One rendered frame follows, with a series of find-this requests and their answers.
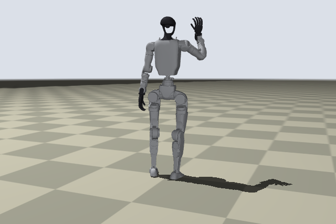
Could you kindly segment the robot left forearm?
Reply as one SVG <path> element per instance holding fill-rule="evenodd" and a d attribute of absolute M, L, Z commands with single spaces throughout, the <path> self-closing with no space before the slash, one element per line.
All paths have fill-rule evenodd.
<path fill-rule="evenodd" d="M 144 67 L 143 67 L 144 68 Z M 149 78 L 149 74 L 148 73 L 145 73 L 143 70 L 142 70 L 142 74 L 141 74 L 141 82 L 140 82 L 140 88 L 143 88 L 144 89 L 144 92 L 146 92 L 146 87 L 148 85 L 148 78 Z M 140 88 L 139 88 L 139 91 L 140 91 Z"/>

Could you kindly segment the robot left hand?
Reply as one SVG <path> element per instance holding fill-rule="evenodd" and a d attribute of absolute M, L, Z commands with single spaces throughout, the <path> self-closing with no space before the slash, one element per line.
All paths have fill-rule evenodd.
<path fill-rule="evenodd" d="M 140 88 L 140 92 L 139 92 L 139 108 L 142 110 L 142 111 L 145 111 L 146 109 L 143 108 L 143 105 L 145 105 L 144 101 L 143 101 L 143 95 L 145 95 L 144 92 L 144 89 L 143 88 Z"/>

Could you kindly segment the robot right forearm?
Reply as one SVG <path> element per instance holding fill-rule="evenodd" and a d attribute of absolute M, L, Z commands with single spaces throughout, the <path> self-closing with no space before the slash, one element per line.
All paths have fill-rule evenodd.
<path fill-rule="evenodd" d="M 204 39 L 202 38 L 202 36 L 198 36 L 196 41 L 197 41 L 199 52 L 201 51 L 202 56 L 206 57 L 207 51 L 206 51 L 206 47 L 204 44 Z"/>

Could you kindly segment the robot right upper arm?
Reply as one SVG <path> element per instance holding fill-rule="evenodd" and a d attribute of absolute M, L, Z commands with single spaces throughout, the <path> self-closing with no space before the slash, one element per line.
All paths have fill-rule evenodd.
<path fill-rule="evenodd" d="M 191 45 L 191 43 L 188 40 L 179 40 L 178 45 L 183 52 L 187 51 L 188 53 L 196 57 L 198 60 L 203 60 L 206 58 L 203 57 L 201 51 L 199 52 L 199 50 L 193 45 Z"/>

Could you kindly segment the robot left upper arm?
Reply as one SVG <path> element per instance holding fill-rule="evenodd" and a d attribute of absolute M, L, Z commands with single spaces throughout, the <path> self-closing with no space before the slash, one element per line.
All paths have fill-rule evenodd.
<path fill-rule="evenodd" d="M 144 64 L 144 68 L 143 71 L 147 72 L 147 73 L 151 73 L 152 72 L 152 67 L 151 66 L 151 62 L 153 59 L 153 55 L 154 55 L 154 44 L 155 42 L 149 42 L 146 45 L 146 53 L 145 53 L 145 64 Z"/>

